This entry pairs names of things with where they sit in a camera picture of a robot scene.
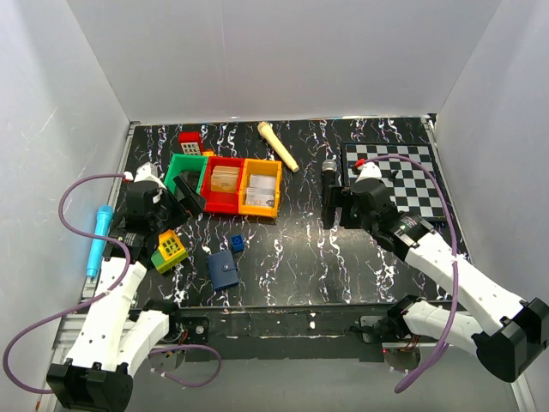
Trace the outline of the red plastic bin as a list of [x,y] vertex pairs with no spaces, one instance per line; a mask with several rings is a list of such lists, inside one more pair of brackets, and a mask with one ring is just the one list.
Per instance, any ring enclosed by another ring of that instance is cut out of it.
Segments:
[[201,195],[206,199],[205,212],[238,214],[239,187],[243,170],[243,158],[208,158],[201,188]]

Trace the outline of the blue leather card holder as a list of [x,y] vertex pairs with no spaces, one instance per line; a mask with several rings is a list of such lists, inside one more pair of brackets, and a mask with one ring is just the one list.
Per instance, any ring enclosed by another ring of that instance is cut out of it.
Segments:
[[214,291],[221,291],[239,284],[238,266],[230,251],[209,255],[208,273]]

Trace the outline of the cream toy microphone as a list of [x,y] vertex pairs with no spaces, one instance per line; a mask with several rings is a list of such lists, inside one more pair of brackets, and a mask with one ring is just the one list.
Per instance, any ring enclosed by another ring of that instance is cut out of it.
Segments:
[[282,161],[286,166],[293,172],[296,173],[299,170],[297,161],[289,153],[287,148],[281,142],[279,137],[275,134],[272,126],[267,122],[260,122],[257,126],[259,135],[268,142],[272,149],[279,155]]

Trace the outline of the black white chessboard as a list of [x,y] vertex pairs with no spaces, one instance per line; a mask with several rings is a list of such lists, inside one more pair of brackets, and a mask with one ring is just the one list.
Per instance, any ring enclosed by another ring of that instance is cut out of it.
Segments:
[[[370,159],[383,155],[406,156],[420,163],[433,176],[436,176],[435,160],[428,144],[405,144],[377,142],[344,142],[341,145],[341,169],[344,185],[356,181],[353,167],[360,159]],[[391,159],[377,161],[382,172],[382,181],[394,191],[391,200],[400,211],[421,215],[428,221],[444,221],[443,204],[434,184],[424,172],[407,161]],[[398,170],[394,182],[388,180],[390,174]]]

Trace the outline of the yellow green toy house block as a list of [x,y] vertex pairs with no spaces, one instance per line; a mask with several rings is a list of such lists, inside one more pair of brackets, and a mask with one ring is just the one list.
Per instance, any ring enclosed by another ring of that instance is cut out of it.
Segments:
[[159,245],[151,256],[151,262],[160,274],[164,274],[187,257],[188,252],[180,238],[173,230],[167,230],[159,235]]

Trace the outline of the red toy window block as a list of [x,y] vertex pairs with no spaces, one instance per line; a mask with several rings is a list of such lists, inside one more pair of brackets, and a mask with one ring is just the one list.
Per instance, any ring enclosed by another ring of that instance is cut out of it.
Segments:
[[182,131],[178,143],[184,155],[202,155],[202,138],[199,131]]

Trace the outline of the orange plastic bin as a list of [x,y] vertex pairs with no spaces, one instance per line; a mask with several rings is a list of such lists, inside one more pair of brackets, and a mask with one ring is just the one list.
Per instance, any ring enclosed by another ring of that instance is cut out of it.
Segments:
[[238,195],[238,212],[276,218],[281,200],[280,161],[246,158]]

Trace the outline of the black glitter microphone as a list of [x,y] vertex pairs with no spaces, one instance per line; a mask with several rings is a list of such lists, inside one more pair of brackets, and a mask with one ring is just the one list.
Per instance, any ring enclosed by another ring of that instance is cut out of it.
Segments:
[[327,159],[322,164],[322,182],[323,187],[330,187],[336,184],[337,162],[333,159]]

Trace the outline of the blue toy microphone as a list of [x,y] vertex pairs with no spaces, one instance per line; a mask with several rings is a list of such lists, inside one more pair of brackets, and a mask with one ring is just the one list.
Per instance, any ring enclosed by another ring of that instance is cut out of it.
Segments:
[[[114,214],[113,207],[105,204],[100,206],[96,214],[94,234],[106,237],[109,233]],[[87,278],[94,279],[100,272],[103,251],[106,241],[93,238],[87,261]]]

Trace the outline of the black cards stack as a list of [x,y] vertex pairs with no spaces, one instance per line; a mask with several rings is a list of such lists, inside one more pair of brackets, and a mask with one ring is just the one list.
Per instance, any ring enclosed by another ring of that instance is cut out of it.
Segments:
[[196,170],[183,170],[182,172],[180,172],[173,179],[173,182],[175,184],[175,192],[177,194],[181,193],[181,190],[178,186],[178,182],[181,179],[183,179],[194,192],[199,193],[200,192],[200,185],[199,185],[200,177],[201,177],[201,172],[199,172],[199,171],[196,171]]

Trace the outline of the black chess pawn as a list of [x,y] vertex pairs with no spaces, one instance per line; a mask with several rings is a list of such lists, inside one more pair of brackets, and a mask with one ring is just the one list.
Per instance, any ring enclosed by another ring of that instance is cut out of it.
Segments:
[[393,171],[388,177],[388,180],[391,182],[394,182],[397,178],[398,172],[399,172],[398,170]]

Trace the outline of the small blue toy brick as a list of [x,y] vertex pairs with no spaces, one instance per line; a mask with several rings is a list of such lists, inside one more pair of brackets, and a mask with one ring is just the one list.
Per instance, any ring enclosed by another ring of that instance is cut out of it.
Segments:
[[233,235],[231,237],[231,248],[234,252],[241,252],[244,250],[244,237],[241,234]]

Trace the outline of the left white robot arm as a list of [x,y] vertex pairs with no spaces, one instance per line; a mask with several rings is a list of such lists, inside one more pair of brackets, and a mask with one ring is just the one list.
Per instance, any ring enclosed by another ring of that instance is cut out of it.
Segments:
[[153,172],[126,173],[126,206],[110,228],[99,284],[80,333],[46,382],[66,409],[124,411],[133,377],[154,346],[175,346],[184,334],[175,304],[150,300],[132,319],[130,307],[149,270],[162,274],[187,257],[176,227],[202,211],[204,200],[186,183],[175,197]]

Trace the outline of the tan cards stack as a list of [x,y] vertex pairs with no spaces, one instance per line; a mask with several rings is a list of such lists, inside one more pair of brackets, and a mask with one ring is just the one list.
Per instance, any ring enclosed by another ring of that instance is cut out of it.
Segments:
[[211,191],[235,193],[238,189],[238,167],[215,166],[211,173]]

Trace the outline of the white cards stack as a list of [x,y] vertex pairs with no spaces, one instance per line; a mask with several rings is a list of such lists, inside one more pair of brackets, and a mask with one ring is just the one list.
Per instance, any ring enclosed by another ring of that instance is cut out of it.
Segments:
[[251,174],[245,191],[245,204],[262,208],[275,206],[276,177]]

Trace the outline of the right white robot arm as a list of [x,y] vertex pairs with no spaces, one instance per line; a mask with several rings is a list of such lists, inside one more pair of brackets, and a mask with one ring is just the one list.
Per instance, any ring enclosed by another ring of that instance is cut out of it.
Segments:
[[467,311],[451,314],[407,297],[388,312],[390,335],[403,342],[414,335],[442,337],[474,354],[498,379],[516,381],[547,349],[548,305],[507,291],[454,255],[428,221],[398,210],[389,193],[380,179],[361,179],[345,187],[325,178],[323,224],[333,224],[340,209],[342,227],[365,230],[385,251],[430,277]]

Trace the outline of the green plastic bin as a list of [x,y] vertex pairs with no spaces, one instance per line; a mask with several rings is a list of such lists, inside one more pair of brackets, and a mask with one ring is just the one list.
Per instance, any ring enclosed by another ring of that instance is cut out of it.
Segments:
[[202,203],[204,208],[206,199],[202,196],[202,182],[208,165],[208,158],[202,155],[174,154],[171,158],[168,171],[166,173],[164,185],[172,196],[181,202],[184,194],[179,189],[177,182],[183,179],[193,190]]

